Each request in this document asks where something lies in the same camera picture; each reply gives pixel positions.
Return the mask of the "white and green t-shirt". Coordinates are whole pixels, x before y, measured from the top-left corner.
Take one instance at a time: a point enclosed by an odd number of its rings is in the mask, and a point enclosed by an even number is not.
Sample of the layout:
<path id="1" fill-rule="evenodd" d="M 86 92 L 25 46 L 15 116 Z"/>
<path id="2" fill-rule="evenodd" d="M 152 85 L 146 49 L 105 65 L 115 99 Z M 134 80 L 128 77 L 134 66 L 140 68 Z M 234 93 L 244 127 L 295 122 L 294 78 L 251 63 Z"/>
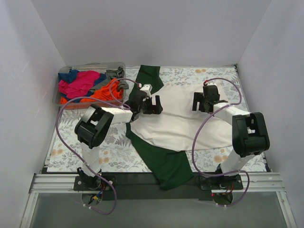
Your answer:
<path id="1" fill-rule="evenodd" d="M 126 137 L 132 142 L 148 169 L 165 189 L 171 189 L 193 177 L 186 155 L 192 145 L 196 150 L 224 148 L 232 145 L 232 127 L 212 117 L 194 136 L 208 117 L 207 113 L 192 111 L 193 96 L 203 85 L 165 86 L 159 76 L 160 67 L 141 65 L 136 82 L 152 85 L 152 96 L 159 95 L 161 114 L 141 114 L 126 124 Z"/>

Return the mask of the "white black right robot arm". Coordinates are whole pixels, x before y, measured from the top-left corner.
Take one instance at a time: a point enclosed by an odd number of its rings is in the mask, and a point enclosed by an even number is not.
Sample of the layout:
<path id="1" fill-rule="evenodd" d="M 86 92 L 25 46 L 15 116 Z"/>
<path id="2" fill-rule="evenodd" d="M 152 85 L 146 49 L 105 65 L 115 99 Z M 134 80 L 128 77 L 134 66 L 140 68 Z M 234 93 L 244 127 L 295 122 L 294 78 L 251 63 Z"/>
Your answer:
<path id="1" fill-rule="evenodd" d="M 217 85 L 208 82 L 204 83 L 202 92 L 194 93 L 192 110 L 209 114 L 203 124 L 217 117 L 232 127 L 232 151 L 228 158 L 214 173 L 199 174 L 195 182 L 201 190 L 222 190 L 224 194 L 243 189 L 240 171 L 270 147 L 263 114 L 242 111 L 222 100 Z"/>

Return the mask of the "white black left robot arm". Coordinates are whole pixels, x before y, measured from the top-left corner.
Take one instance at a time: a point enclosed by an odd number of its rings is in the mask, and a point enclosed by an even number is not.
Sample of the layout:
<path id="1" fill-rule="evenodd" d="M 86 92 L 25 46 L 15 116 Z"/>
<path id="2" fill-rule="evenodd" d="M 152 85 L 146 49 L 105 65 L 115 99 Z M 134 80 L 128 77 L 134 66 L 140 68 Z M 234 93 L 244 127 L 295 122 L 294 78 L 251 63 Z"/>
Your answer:
<path id="1" fill-rule="evenodd" d="M 152 103 L 151 94 L 140 90 L 135 97 L 130 98 L 124 108 L 99 107 L 91 105 L 75 127 L 75 134 L 82 149 L 83 165 L 77 169 L 81 182 L 90 190 L 100 187 L 101 178 L 97 175 L 101 171 L 99 163 L 99 149 L 113 124 L 127 124 L 136 121 L 141 114 L 161 114 L 163 107 L 159 95 Z"/>

